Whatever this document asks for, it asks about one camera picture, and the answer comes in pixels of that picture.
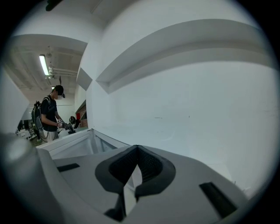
backpack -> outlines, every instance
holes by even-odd
[[[49,99],[49,97],[45,97],[42,101],[42,103],[44,102],[44,100],[48,101],[49,104],[49,108],[51,107],[51,101]],[[36,130],[40,130],[43,131],[43,125],[41,122],[41,105],[42,103],[40,103],[39,101],[36,101],[36,103],[34,104],[34,108],[31,112],[31,120],[32,122],[35,124],[35,129]]]

man's arm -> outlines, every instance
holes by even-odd
[[[60,127],[60,124],[47,119],[46,114],[41,114],[41,121],[42,121],[42,123],[47,124],[47,125]]]
[[[62,120],[62,118],[59,116],[59,114],[58,114],[58,112],[57,111],[55,111],[55,116],[56,116],[56,119],[60,119],[60,120]]]

black slot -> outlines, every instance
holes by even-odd
[[[57,169],[59,172],[64,172],[64,171],[72,170],[72,169],[75,169],[78,167],[80,167],[80,166],[77,163],[72,163],[72,164],[68,164],[65,166],[58,166]]]
[[[105,215],[107,215],[110,218],[115,219],[119,222],[121,222],[126,217],[126,209],[125,209],[123,192],[119,195],[115,208],[109,209],[107,212],[105,212]]]
[[[236,206],[213,184],[204,183],[199,186],[221,218],[233,213]]]

black t-shirt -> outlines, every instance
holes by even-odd
[[[56,101],[53,100],[50,95],[46,96],[41,104],[41,114],[45,114],[47,119],[56,123],[56,115],[55,115],[56,111],[57,111]],[[42,123],[42,125],[45,131],[57,130],[56,126],[48,125],[45,123]]]

fluorescent light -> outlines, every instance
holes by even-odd
[[[40,59],[40,62],[41,62],[45,75],[49,75],[46,60],[45,60],[45,55],[40,55],[39,59]]]

